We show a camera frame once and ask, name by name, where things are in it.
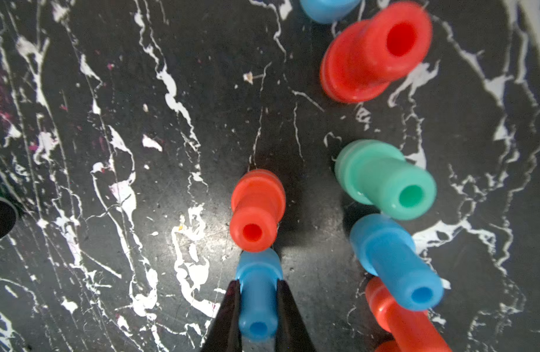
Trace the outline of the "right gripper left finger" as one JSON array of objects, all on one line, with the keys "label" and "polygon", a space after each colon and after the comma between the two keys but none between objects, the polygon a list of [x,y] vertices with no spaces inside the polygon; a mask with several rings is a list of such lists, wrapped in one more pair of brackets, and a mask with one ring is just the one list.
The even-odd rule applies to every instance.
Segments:
[{"label": "right gripper left finger", "polygon": [[210,325],[206,341],[201,348],[202,352],[241,352],[240,312],[240,282],[239,280],[233,280],[227,286],[220,309]]}]

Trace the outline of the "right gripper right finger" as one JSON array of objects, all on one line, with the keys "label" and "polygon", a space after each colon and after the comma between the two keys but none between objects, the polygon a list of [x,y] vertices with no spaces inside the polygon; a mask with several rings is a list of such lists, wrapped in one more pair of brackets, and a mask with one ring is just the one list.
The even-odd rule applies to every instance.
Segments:
[{"label": "right gripper right finger", "polygon": [[276,352],[316,352],[293,294],[285,280],[277,281]]}]

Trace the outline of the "blue stamp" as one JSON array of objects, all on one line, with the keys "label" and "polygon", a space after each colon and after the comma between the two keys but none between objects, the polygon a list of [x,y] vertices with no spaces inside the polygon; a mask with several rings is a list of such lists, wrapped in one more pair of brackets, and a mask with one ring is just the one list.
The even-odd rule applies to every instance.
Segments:
[{"label": "blue stamp", "polygon": [[313,21],[331,24],[346,17],[358,5],[359,0],[301,0],[305,14]]},{"label": "blue stamp", "polygon": [[274,337],[279,322],[277,283],[283,279],[278,254],[271,248],[242,252],[236,279],[241,293],[239,329],[242,336],[253,342]]}]

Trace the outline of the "blue stamp cap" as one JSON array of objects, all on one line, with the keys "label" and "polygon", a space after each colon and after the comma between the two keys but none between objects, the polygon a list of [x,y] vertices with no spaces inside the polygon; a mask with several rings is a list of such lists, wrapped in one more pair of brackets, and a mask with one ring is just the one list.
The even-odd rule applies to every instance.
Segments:
[{"label": "blue stamp cap", "polygon": [[365,271],[380,278],[400,306],[424,311],[441,302],[441,278],[416,253],[412,236],[390,217],[362,217],[349,240]]}]

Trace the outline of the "green stamp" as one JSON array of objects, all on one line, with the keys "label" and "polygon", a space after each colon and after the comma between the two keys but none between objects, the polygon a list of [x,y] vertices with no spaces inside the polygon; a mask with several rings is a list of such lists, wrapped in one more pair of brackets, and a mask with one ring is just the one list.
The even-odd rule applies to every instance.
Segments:
[{"label": "green stamp", "polygon": [[346,145],[336,158],[334,173],[353,200],[374,205],[398,220],[419,218],[437,196],[431,173],[410,164],[395,146],[378,140]]}]

